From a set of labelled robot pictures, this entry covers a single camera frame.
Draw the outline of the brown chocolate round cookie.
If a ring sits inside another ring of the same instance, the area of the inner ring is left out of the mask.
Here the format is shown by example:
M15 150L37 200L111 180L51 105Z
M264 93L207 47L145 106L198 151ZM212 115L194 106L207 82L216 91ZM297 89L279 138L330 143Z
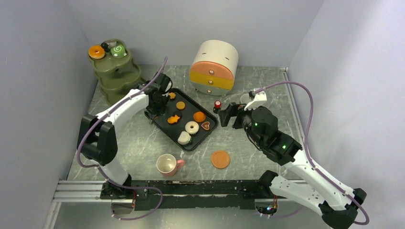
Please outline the brown chocolate round cookie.
M116 40L107 40L105 43L108 45L108 47L111 49L115 46L117 46L117 41Z

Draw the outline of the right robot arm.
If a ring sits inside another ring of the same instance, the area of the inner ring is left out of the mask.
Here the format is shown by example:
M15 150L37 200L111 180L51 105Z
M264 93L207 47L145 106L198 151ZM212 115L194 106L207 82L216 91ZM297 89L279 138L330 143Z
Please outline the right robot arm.
M300 187L267 170L257 181L258 194L265 198L282 196L306 206L333 229L348 229L354 224L366 192L339 182L311 161L298 141L278 129L278 119L268 108L246 110L245 106L230 103L221 109L220 101L216 101L213 111L219 116L222 127L235 117L233 129L243 129L248 140L268 159L294 172L309 185Z

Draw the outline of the orange glazed donut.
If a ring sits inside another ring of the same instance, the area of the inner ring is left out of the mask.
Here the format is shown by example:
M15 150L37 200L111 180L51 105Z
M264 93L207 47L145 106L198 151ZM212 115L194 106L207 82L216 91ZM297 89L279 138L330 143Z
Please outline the orange glazed donut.
M94 45L88 49L88 55L92 59L99 60L105 57L106 52L101 45Z

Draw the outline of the green swirl roll cake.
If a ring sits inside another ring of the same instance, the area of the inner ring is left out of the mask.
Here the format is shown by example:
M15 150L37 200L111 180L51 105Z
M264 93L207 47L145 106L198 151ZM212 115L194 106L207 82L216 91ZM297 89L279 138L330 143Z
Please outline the green swirl roll cake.
M117 45L113 48L110 49L111 54L118 59L124 58L125 56L127 56L127 52L126 49L123 45Z

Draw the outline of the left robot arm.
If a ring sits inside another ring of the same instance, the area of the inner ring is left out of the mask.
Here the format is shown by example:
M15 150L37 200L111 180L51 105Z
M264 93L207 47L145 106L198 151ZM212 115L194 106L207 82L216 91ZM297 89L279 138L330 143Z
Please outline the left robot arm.
M113 195L127 198L132 192L132 178L117 159L117 133L139 111L163 114L171 87L170 77L156 73L151 81L137 83L108 109L82 118L76 159L82 167L98 169Z

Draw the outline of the orange fish-shaped pastry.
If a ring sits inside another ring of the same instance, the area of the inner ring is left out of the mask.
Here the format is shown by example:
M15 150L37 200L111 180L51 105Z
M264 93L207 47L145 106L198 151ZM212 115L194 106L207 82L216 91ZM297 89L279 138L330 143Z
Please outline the orange fish-shaped pastry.
M181 117L177 116L176 114L174 116L171 116L167 119L167 122L169 124L175 124L177 123L179 120L181 119Z

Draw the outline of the orange flower cookie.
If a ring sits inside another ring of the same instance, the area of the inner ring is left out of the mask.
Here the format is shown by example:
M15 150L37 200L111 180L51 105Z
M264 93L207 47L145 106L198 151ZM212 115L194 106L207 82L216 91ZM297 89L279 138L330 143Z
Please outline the orange flower cookie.
M169 93L168 93L168 97L169 97L170 100L174 100L174 99L176 98L176 93L174 93L174 92L169 92Z

